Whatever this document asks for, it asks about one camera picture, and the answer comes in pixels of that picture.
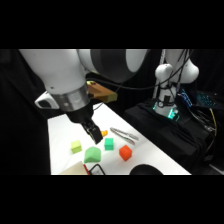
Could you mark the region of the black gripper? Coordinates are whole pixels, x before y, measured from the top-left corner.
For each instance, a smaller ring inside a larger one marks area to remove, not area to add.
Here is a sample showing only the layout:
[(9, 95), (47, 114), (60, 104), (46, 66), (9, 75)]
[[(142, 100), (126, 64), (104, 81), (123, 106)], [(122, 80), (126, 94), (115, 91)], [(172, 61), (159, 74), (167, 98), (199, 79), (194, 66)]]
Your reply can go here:
[(98, 144), (102, 141), (103, 136), (101, 131), (92, 120), (93, 107), (91, 105), (86, 105), (81, 109), (68, 112), (67, 116), (71, 122), (81, 124), (94, 143)]

